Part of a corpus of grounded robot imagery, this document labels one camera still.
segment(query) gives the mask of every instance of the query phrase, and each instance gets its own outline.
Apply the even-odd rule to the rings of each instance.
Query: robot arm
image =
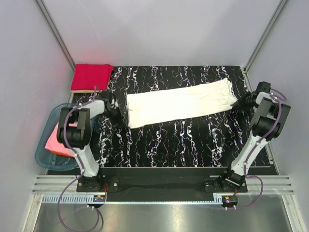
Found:
[[[71,109],[70,107],[62,108],[59,118],[57,140],[65,147],[67,146],[64,141],[64,122]],[[101,92],[97,99],[90,100],[72,113],[67,124],[66,136],[70,146],[77,151],[83,162],[85,177],[95,177],[99,171],[99,165],[93,158],[89,145],[93,128],[91,119],[97,115],[108,117],[113,126],[126,127],[116,97],[109,91]],[[82,169],[80,160],[76,159]]]
[[[218,180],[218,187],[227,192],[234,192],[239,189],[245,181],[245,172],[248,173],[250,166],[256,156],[270,140],[277,138],[284,126],[291,107],[281,104],[282,110],[279,121],[274,130],[264,139],[268,131],[273,127],[279,112],[278,103],[273,101],[270,93],[270,83],[260,82],[256,91],[248,93],[244,98],[233,105],[234,109],[247,110],[257,107],[257,110],[250,122],[250,136],[243,150],[229,166],[226,173]]]

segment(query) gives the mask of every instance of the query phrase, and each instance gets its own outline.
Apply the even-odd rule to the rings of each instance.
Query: pink cloth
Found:
[[[69,125],[77,127],[77,123],[69,124]],[[74,157],[73,153],[68,148],[65,148],[63,144],[58,142],[58,140],[57,140],[57,130],[58,130],[58,123],[55,126],[53,133],[51,134],[51,136],[47,140],[47,143],[45,145],[45,149],[47,149],[50,152],[55,153],[57,155]]]

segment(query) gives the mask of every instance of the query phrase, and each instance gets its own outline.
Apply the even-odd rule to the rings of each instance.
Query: floor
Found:
[[[115,93],[127,121],[126,95],[195,86],[228,78],[241,98],[247,92],[239,66],[114,67],[109,90]],[[73,102],[91,94],[75,94]],[[101,167],[228,166],[249,136],[253,110],[227,111],[211,116],[175,120],[138,129],[112,128],[97,117],[91,149]],[[253,166],[269,166],[265,149]]]
[[[239,205],[252,202],[239,196]],[[62,204],[65,223],[77,231],[89,230],[96,214],[84,205]],[[280,196],[262,196],[247,209],[225,211],[217,205],[107,204],[99,208],[104,218],[94,231],[101,232],[292,232]],[[56,204],[42,204],[35,232],[66,232],[57,216]]]

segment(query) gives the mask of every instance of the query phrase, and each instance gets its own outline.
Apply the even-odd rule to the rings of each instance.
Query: white cloth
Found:
[[[128,94],[129,127],[211,115],[232,109],[237,99],[227,78],[210,84]]]

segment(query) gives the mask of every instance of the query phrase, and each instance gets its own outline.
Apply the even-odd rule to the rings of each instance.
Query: gray floor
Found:
[[[250,203],[240,196],[240,205]],[[62,204],[64,217],[82,205]],[[291,232],[280,196],[263,196],[253,207],[225,211],[211,205],[104,205],[104,217],[94,231],[102,232]],[[77,212],[65,220],[78,231],[90,229],[96,213],[90,209]],[[35,232],[66,232],[59,223],[56,204],[43,204]]]

